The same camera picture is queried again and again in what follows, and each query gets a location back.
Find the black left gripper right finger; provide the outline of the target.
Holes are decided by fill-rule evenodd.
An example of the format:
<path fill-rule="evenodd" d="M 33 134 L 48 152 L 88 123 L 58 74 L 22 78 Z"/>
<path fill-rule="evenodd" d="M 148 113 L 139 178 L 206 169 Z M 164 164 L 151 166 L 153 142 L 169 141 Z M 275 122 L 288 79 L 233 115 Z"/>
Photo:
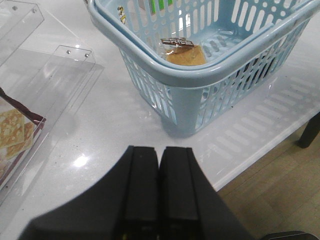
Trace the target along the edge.
<path fill-rule="evenodd" d="M 159 167 L 162 240 L 251 240 L 189 147 L 167 147 Z"/>

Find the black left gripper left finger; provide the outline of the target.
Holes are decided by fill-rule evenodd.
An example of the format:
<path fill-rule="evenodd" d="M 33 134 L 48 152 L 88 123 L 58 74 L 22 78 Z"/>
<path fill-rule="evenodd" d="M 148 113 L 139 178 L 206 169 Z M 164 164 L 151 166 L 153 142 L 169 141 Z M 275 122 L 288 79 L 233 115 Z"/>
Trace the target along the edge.
<path fill-rule="evenodd" d="M 154 148 L 129 146 L 85 192 L 32 219 L 21 240 L 155 240 L 158 158 Z"/>

